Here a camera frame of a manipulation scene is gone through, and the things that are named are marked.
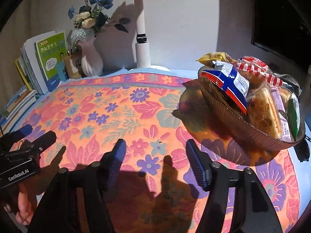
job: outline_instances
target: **screw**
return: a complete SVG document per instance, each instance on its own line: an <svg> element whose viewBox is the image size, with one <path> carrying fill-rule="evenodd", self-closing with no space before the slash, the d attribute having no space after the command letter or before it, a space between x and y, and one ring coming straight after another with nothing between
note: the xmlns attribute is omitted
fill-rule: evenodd
<svg viewBox="0 0 311 233"><path fill-rule="evenodd" d="M99 167L100 166L100 162L99 161L94 161L92 164L91 164L92 167Z"/></svg>
<svg viewBox="0 0 311 233"><path fill-rule="evenodd" d="M248 173L248 174L252 174L252 169L249 168L249 167L246 167L246 168L244 169L244 171L245 171L246 173Z"/></svg>
<svg viewBox="0 0 311 233"><path fill-rule="evenodd" d="M219 168L220 167L220 163L215 161L215 162L212 163L212 167Z"/></svg>
<svg viewBox="0 0 311 233"><path fill-rule="evenodd" d="M67 172L67 171L68 171L67 168L62 167L62 168L59 170L59 173L65 173L65 172Z"/></svg>

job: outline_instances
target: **red and white striped wrapper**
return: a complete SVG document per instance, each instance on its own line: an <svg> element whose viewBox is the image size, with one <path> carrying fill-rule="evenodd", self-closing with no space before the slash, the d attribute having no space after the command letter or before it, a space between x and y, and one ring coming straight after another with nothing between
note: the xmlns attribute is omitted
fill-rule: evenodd
<svg viewBox="0 0 311 233"><path fill-rule="evenodd" d="M277 78L276 76L272 74L267 73L269 67L264 62L254 58L260 62L249 61L246 63L245 62L246 60L244 58L245 57L243 57L241 62L236 63L235 65L236 69L247 71L250 74L254 74L255 76L259 78L264 77L264 81L268 82L272 86L282 86L283 81L281 79Z"/></svg>

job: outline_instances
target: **television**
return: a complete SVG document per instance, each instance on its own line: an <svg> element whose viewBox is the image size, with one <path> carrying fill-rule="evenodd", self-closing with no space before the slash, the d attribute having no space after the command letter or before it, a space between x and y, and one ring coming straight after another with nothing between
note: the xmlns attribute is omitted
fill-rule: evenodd
<svg viewBox="0 0 311 233"><path fill-rule="evenodd" d="M252 44L270 51L307 72L311 33L288 0L253 0Z"/></svg>

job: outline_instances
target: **woven basket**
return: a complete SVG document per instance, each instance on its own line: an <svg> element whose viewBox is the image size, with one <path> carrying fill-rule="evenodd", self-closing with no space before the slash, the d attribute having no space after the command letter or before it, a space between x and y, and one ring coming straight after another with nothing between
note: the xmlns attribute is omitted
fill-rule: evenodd
<svg viewBox="0 0 311 233"><path fill-rule="evenodd" d="M198 78L200 81L200 88L204 97L204 100L208 104L211 111L217 116L217 118L230 130L232 137L241 145L249 148L256 148L268 151L280 151L287 149L298 144L304 139L306 127L304 124L304 118L300 113L300 127L295 142L284 142L275 139L262 131L256 129L251 124L247 123L236 112L224 102L221 94L218 94L218 90L214 90L214 85L206 77L201 76L203 70L213 70L207 66L200 68L198 72Z"/></svg>

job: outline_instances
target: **pink vase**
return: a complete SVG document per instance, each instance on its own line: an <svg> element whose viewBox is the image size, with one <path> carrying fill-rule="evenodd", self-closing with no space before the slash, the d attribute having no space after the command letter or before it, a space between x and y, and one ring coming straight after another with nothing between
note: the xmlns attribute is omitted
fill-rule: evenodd
<svg viewBox="0 0 311 233"><path fill-rule="evenodd" d="M104 63L94 46L95 38L86 42L79 42L82 49L81 67L87 77L101 76L103 74Z"/></svg>

